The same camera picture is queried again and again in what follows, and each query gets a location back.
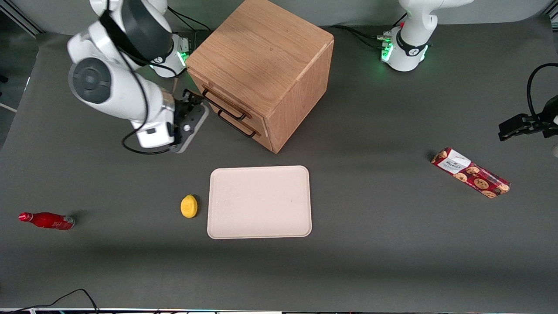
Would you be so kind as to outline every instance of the cable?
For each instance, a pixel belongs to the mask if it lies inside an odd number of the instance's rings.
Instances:
[[[537,74],[537,72],[540,69],[546,68],[548,66],[555,66],[558,68],[558,63],[545,63],[539,65],[535,70],[533,70],[531,75],[529,75],[529,80],[527,81],[527,105],[529,106],[529,111],[531,112],[531,116],[533,116],[533,119],[535,119],[535,122],[537,122],[537,124],[543,129],[545,129],[546,131],[550,131],[549,127],[547,125],[542,124],[541,119],[535,113],[535,109],[533,108],[533,100],[531,99],[531,84],[533,83],[533,78],[535,78],[535,74]]]
[[[367,45],[368,47],[371,47],[371,48],[374,48],[374,49],[377,49],[377,48],[381,47],[379,45],[372,45],[369,42],[366,42],[364,39],[361,38],[361,36],[362,36],[366,39],[376,39],[375,36],[366,35],[365,33],[360,32],[360,31],[358,31],[358,30],[356,30],[352,27],[348,27],[348,26],[344,26],[344,25],[332,25],[330,27],[331,28],[340,28],[342,30],[349,31],[353,36],[355,36],[359,41],[361,41],[363,44]]]
[[[203,27],[207,28],[208,31],[211,31],[211,29],[209,28],[209,26],[207,26],[206,24],[203,24],[202,22],[199,22],[199,21],[197,21],[197,20],[195,20],[195,19],[193,19],[193,18],[191,18],[191,17],[185,16],[184,14],[182,14],[182,13],[180,13],[180,12],[174,10],[174,9],[171,8],[171,7],[169,7],[169,11],[171,11],[171,12],[174,13],[175,15],[180,15],[180,16],[182,16],[182,17],[184,17],[184,18],[187,18],[188,20],[190,20],[190,21],[192,21],[192,22],[198,23],[199,25],[202,25]]]
[[[348,30],[349,32],[353,32],[353,33],[355,33],[355,34],[357,34],[357,35],[360,35],[360,36],[365,37],[365,38],[368,38],[368,39],[376,39],[376,36],[367,35],[367,34],[361,32],[361,31],[359,31],[359,30],[357,30],[357,29],[354,29],[354,28],[352,28],[352,27],[349,27],[349,26],[345,26],[345,25],[331,25],[330,27],[332,27],[332,28],[340,28],[340,29],[342,29],[342,30]]]
[[[174,10],[171,10],[170,8],[169,8],[169,11],[171,11],[172,14],[174,14],[180,21],[182,21],[182,23],[186,24],[186,26],[188,26],[188,27],[192,30],[192,32],[197,32],[197,30],[194,29],[190,24],[188,24],[188,22],[184,21],[184,20],[178,15],[177,12],[175,12]]]
[[[401,20],[404,19],[406,16],[407,16],[407,12],[405,12],[405,14],[404,14],[403,16],[401,16],[401,17],[399,18],[399,20],[397,20],[397,22],[393,23],[393,26],[392,26],[392,27],[396,27],[397,24],[398,24],[399,22],[401,22]]]
[[[149,62],[149,61],[145,61],[145,60],[142,60],[142,59],[140,59],[140,58],[136,58],[135,56],[129,54],[128,52],[126,52],[126,51],[124,51],[124,50],[120,50],[120,51],[123,52],[124,54],[126,54],[130,59],[132,59],[132,60],[134,60],[134,61],[136,61],[136,62],[143,63],[143,64],[148,64],[148,65],[152,65],[152,66],[156,66],[156,67],[158,67],[158,68],[162,68],[162,69],[171,71],[175,76],[178,75],[178,74],[176,73],[176,71],[174,71],[173,69],[171,69],[171,68],[169,68],[169,67],[167,67],[167,66],[164,66],[164,65],[161,65],[161,64],[157,64],[157,63],[153,63],[153,62]]]
[[[110,10],[109,10],[109,4],[110,4],[110,0],[107,0],[107,8],[106,8],[107,11],[110,11]],[[143,119],[143,122],[141,123],[141,125],[140,125],[138,128],[135,128],[132,132],[128,133],[125,137],[122,138],[122,141],[121,141],[122,147],[124,147],[125,149],[127,149],[127,150],[129,150],[129,151],[131,151],[131,152],[134,152],[134,153],[136,153],[136,154],[141,154],[141,155],[158,155],[158,154],[166,153],[166,152],[168,152],[170,149],[167,148],[167,149],[160,150],[160,151],[140,151],[140,150],[133,149],[133,148],[129,147],[128,145],[126,145],[126,140],[128,140],[132,135],[136,134],[136,133],[137,133],[141,128],[143,128],[143,127],[145,126],[145,124],[147,123],[147,119],[149,118],[149,103],[148,103],[148,101],[147,101],[147,96],[146,96],[146,94],[145,94],[145,89],[143,89],[143,85],[141,84],[140,79],[138,78],[137,73],[134,71],[134,69],[132,69],[132,66],[130,65],[130,63],[128,62],[128,60],[126,60],[126,58],[124,58],[124,55],[122,54],[122,52],[124,52],[124,54],[126,54],[130,59],[132,59],[132,60],[134,60],[134,61],[136,61],[136,62],[140,62],[140,63],[144,63],[144,64],[149,64],[149,65],[153,65],[153,66],[158,66],[158,67],[160,67],[160,68],[167,69],[167,70],[173,72],[175,76],[176,76],[177,74],[176,74],[176,72],[175,72],[173,69],[171,69],[171,68],[169,68],[169,67],[167,67],[167,66],[160,65],[160,64],[156,64],[156,63],[152,63],[152,62],[145,61],[145,60],[141,60],[141,59],[136,58],[135,56],[133,56],[133,55],[127,53],[126,51],[123,51],[123,50],[121,51],[120,47],[118,47],[116,44],[115,44],[114,46],[116,47],[116,51],[118,52],[118,54],[120,55],[120,57],[122,58],[122,60],[124,60],[124,63],[126,63],[126,66],[128,66],[128,69],[130,70],[130,72],[131,72],[132,75],[134,76],[134,79],[136,80],[136,83],[138,84],[138,86],[139,86],[139,88],[140,88],[140,90],[141,90],[141,93],[142,93],[142,96],[143,96],[143,101],[144,101],[144,103],[145,103],[145,118]]]
[[[186,24],[191,30],[192,32],[194,32],[194,48],[191,50],[190,53],[192,53],[194,50],[196,50],[196,34],[198,33],[197,30],[195,30],[190,24],[188,24],[188,22],[184,21],[177,12],[175,12],[174,10],[169,8],[169,11],[171,11],[172,14],[174,14],[180,21],[182,21],[182,23]]]
[[[83,291],[83,293],[85,293],[85,295],[89,298],[89,301],[91,302],[91,305],[93,305],[93,308],[95,309],[95,313],[99,314],[99,308],[97,307],[97,304],[95,304],[95,301],[93,300],[93,298],[91,298],[91,296],[89,295],[89,293],[85,290],[85,289],[76,289],[70,293],[67,293],[63,296],[61,296],[60,298],[56,299],[53,303],[51,304],[40,304],[40,305],[33,305],[33,306],[28,306],[28,307],[24,307],[24,308],[20,308],[19,310],[14,310],[14,311],[10,311],[10,312],[4,312],[6,314],[11,314],[11,313],[17,313],[17,312],[21,312],[21,311],[25,311],[25,310],[30,310],[32,308],[37,308],[37,307],[49,307],[49,306],[53,306],[55,305],[58,301],[62,300],[63,298],[77,292],[77,291]]]
[[[118,54],[120,55],[122,60],[124,60],[124,63],[126,63],[130,72],[132,72],[132,75],[134,76],[134,79],[136,80],[136,83],[138,83],[138,86],[141,89],[141,93],[142,93],[142,96],[143,96],[143,101],[145,102],[145,118],[143,119],[143,122],[141,123],[141,125],[138,128],[135,128],[132,132],[128,133],[125,137],[122,138],[122,141],[121,141],[122,147],[124,147],[125,149],[127,149],[131,152],[134,152],[136,154],[141,154],[141,155],[158,155],[158,154],[163,154],[163,153],[168,152],[170,150],[168,148],[160,150],[160,151],[140,151],[140,150],[135,150],[135,149],[129,147],[128,145],[126,145],[126,140],[129,139],[132,135],[136,134],[147,123],[147,119],[149,117],[149,103],[147,102],[147,96],[145,94],[145,89],[143,89],[143,85],[141,84],[137,73],[134,72],[134,70],[132,69],[132,66],[130,65],[128,60],[126,60],[126,58],[124,58],[124,55],[122,54],[120,49],[118,49],[118,47],[117,47],[116,51],[118,51]]]

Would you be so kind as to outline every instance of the cookie package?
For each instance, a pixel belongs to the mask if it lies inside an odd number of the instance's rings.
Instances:
[[[432,163],[488,198],[509,191],[508,181],[471,162],[449,147],[439,152],[432,159]]]

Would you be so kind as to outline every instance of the gray wall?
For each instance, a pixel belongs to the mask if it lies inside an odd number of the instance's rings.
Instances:
[[[88,0],[12,0],[46,31],[73,35],[91,24],[96,15]],[[437,12],[442,24],[499,23],[524,20],[544,10],[552,0],[476,0],[472,4]],[[169,0],[175,10],[216,28],[242,0]],[[396,0],[272,0],[320,26],[389,25],[403,9]],[[175,31],[181,22],[167,13]]]

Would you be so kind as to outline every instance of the drawer handle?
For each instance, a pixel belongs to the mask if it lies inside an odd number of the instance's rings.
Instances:
[[[223,111],[224,113],[228,114],[231,118],[237,120],[237,121],[241,121],[242,119],[246,118],[246,114],[243,113],[240,117],[237,117],[235,115],[233,115],[232,113],[228,112],[225,108],[221,107],[220,105],[218,105],[216,102],[212,101],[211,99],[209,99],[206,95],[208,93],[208,89],[205,88],[204,92],[201,94],[205,100],[207,100],[208,102],[210,102],[213,106],[216,106],[217,108],[220,109],[220,111]]]
[[[241,129],[237,128],[236,125],[230,123],[227,119],[223,118],[221,116],[221,112],[223,112],[223,110],[219,110],[219,112],[217,113],[217,116],[219,116],[219,118],[221,118],[221,120],[225,121],[231,127],[234,127],[234,129],[237,130],[238,132],[240,132],[242,135],[246,136],[249,139],[253,138],[254,135],[256,135],[255,131],[253,131],[252,134],[244,133]]]

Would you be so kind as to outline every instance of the bottle cap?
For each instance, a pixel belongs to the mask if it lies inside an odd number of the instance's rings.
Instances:
[[[20,213],[18,217],[21,221],[31,221],[33,219],[33,214],[31,213]]]

